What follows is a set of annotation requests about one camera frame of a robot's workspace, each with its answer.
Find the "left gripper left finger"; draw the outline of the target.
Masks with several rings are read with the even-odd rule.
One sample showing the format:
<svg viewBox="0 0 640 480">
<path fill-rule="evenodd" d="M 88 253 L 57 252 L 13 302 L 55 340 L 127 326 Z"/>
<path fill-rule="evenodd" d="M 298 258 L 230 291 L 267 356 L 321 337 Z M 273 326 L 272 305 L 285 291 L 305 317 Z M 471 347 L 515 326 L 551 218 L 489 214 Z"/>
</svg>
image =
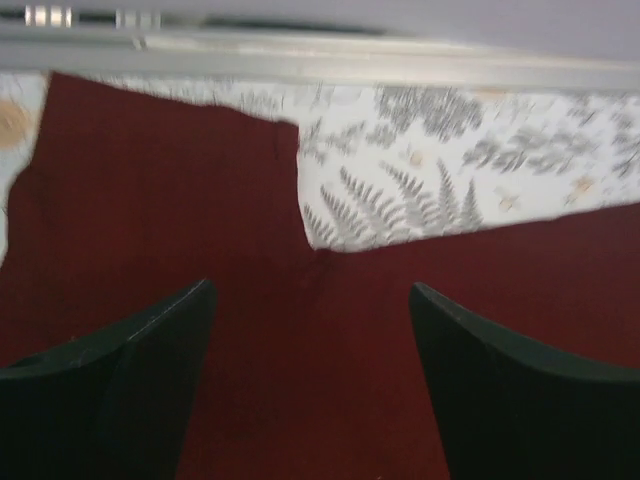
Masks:
<svg viewBox="0 0 640 480">
<path fill-rule="evenodd" d="M 175 478 L 216 300 L 203 279 L 3 368 L 2 478 Z"/>
</svg>

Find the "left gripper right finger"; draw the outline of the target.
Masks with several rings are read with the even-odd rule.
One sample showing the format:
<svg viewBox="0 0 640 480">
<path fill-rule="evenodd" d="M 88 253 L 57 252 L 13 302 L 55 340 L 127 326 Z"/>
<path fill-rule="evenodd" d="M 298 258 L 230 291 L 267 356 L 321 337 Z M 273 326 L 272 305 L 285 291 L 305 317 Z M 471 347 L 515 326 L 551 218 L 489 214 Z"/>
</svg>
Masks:
<svg viewBox="0 0 640 480">
<path fill-rule="evenodd" d="M 409 307 L 451 478 L 638 478 L 638 370 L 545 345 L 425 284 Z"/>
</svg>

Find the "dark red t-shirt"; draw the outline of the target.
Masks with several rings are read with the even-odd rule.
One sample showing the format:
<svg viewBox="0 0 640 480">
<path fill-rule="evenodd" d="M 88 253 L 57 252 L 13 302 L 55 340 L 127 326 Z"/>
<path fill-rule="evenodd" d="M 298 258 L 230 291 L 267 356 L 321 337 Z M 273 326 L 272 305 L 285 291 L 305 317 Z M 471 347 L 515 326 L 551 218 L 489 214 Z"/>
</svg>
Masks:
<svg viewBox="0 0 640 480">
<path fill-rule="evenodd" d="M 8 195 L 5 479 L 635 479 L 639 209 L 315 250 L 298 130 L 54 73 Z"/>
</svg>

